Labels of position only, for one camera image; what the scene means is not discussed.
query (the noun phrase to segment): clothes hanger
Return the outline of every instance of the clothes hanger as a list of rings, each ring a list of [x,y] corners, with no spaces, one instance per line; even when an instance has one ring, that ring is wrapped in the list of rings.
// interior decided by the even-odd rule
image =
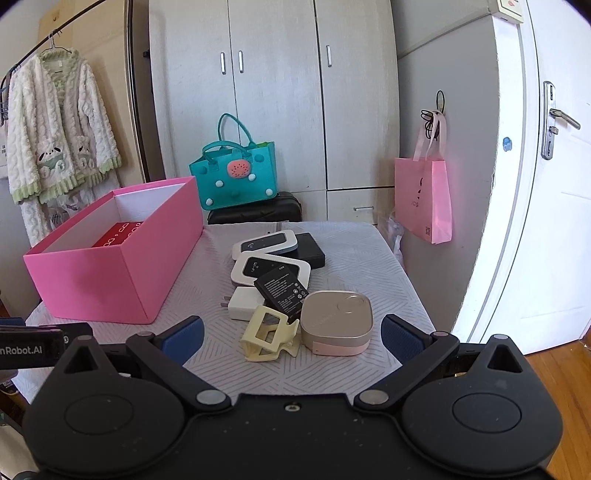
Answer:
[[[53,38],[53,37],[55,37],[55,36],[56,36],[56,34],[57,34],[58,36],[60,36],[60,35],[61,35],[61,30],[54,30],[54,31],[52,31],[52,32],[49,34],[49,48],[46,48],[46,49],[45,49],[45,50],[43,50],[41,53],[45,53],[45,52],[46,52],[46,51],[48,51],[48,50],[51,50],[51,51],[53,51],[53,50],[57,50],[58,48],[61,48],[62,50],[65,50],[65,51],[66,51],[66,52],[68,52],[68,53],[72,53],[72,51],[71,51],[71,50],[68,50],[68,49],[67,49],[67,48],[65,48],[65,47],[56,47],[56,41],[55,41],[55,40],[54,40],[54,38]]]

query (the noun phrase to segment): door lock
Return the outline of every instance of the door lock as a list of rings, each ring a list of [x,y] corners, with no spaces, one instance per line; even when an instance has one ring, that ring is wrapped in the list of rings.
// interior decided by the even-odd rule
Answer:
[[[552,160],[554,156],[554,137],[558,135],[557,118],[561,118],[577,130],[581,130],[579,122],[556,108],[556,87],[551,82],[544,82],[544,131],[541,155],[546,160]]]

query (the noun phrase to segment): white door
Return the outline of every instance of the white door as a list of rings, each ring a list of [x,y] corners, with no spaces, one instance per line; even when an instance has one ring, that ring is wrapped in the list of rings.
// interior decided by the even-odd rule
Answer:
[[[400,111],[390,0],[316,0],[316,9],[328,189],[391,187]]]
[[[150,57],[164,170],[186,177],[221,114],[236,115],[227,0],[150,0]],[[223,136],[238,141],[236,124]]]
[[[556,108],[581,129],[556,120],[551,160],[540,142],[521,242],[483,336],[507,334],[523,353],[579,339],[591,319],[591,26],[564,0],[528,4],[541,96],[551,82]]]
[[[325,190],[313,0],[229,0],[229,12],[240,120],[275,142],[280,190]]]

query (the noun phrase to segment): clothes rack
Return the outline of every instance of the clothes rack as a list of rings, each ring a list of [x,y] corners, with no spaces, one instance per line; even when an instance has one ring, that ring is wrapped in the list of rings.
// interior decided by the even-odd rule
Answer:
[[[73,17],[69,18],[64,23],[62,23],[62,25],[60,25],[59,27],[57,27],[57,28],[53,29],[51,32],[49,32],[49,35],[47,35],[35,47],[33,47],[23,58],[21,58],[18,62],[16,62],[13,65],[13,67],[10,69],[9,73],[14,72],[21,65],[22,62],[24,62],[27,58],[29,58],[32,54],[34,54],[40,47],[43,46],[43,44],[46,41],[51,40],[58,32],[60,32],[61,30],[66,28],[68,25],[70,25],[74,20],[77,20],[82,15],[84,15],[85,13],[92,10],[94,7],[98,7],[98,5],[100,5],[103,2],[106,2],[106,0],[97,0],[93,4],[86,7],[84,10],[80,10],[76,15],[74,15]],[[4,88],[4,83],[6,82],[7,76],[8,75],[5,75],[4,78],[2,79],[2,83],[0,83],[0,90],[2,90]]]

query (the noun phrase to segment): wall switch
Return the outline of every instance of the wall switch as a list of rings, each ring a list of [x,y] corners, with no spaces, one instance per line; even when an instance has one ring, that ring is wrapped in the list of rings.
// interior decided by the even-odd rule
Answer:
[[[524,22],[522,1],[524,0],[489,0],[488,7],[495,17],[514,24],[520,24]]]

